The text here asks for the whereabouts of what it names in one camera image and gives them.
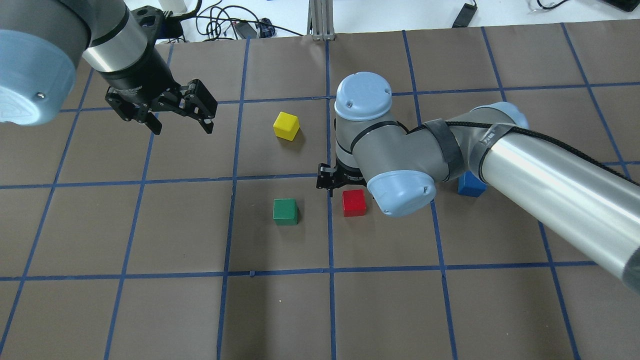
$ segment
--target cube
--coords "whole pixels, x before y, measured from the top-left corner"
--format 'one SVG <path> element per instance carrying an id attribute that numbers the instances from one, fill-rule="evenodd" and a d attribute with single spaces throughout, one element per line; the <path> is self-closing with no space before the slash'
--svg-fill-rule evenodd
<path id="1" fill-rule="evenodd" d="M 346 190 L 342 193 L 342 212 L 344 217 L 361 217 L 367 213 L 364 190 Z"/>
<path id="2" fill-rule="evenodd" d="M 458 178 L 458 194 L 479 197 L 486 190 L 486 184 L 478 179 L 471 171 L 465 172 Z"/>
<path id="3" fill-rule="evenodd" d="M 298 130 L 300 130 L 298 117 L 282 111 L 278 114 L 276 122 L 273 123 L 273 132 L 276 136 L 288 141 L 293 141 Z"/>
<path id="4" fill-rule="evenodd" d="M 273 221 L 278 226 L 298 225 L 296 199 L 275 199 L 273 201 Z"/>

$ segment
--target black power adapter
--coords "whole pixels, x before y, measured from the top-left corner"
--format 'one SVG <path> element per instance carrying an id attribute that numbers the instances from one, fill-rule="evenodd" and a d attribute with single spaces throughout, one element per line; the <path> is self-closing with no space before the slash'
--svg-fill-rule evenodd
<path id="1" fill-rule="evenodd" d="M 462 9 L 460 10 L 460 13 L 458 14 L 458 17 L 453 22 L 453 27 L 466 28 L 469 25 L 469 22 L 471 22 L 471 19 L 476 14 L 476 10 L 478 10 L 478 7 L 475 4 L 475 1 L 473 5 L 464 4 L 464 6 L 462 6 Z"/>

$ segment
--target robotic arm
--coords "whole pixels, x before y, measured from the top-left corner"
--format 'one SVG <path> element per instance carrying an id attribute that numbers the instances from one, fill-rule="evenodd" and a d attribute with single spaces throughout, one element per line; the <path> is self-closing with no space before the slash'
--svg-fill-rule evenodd
<path id="1" fill-rule="evenodd" d="M 218 103 L 200 80 L 175 82 L 154 45 L 182 34 L 150 6 L 122 0 L 0 0 L 0 122 L 52 120 L 74 86 L 82 56 L 110 85 L 107 103 L 124 121 L 159 134 L 153 111 L 188 116 L 211 133 Z"/>
<path id="2" fill-rule="evenodd" d="M 470 170 L 640 293 L 640 186 L 528 130 L 508 102 L 412 131 L 390 108 L 381 76 L 359 72 L 340 83 L 337 164 L 319 165 L 318 188 L 366 186 L 384 214 L 401 217 L 429 204 L 436 182 Z"/>

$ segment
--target blue cube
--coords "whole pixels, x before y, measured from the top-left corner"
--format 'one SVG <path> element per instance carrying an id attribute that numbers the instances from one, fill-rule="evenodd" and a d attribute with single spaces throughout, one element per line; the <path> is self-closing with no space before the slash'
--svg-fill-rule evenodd
<path id="1" fill-rule="evenodd" d="M 478 179 L 471 171 L 465 172 L 458 178 L 458 194 L 479 197 L 486 190 L 486 184 Z"/>

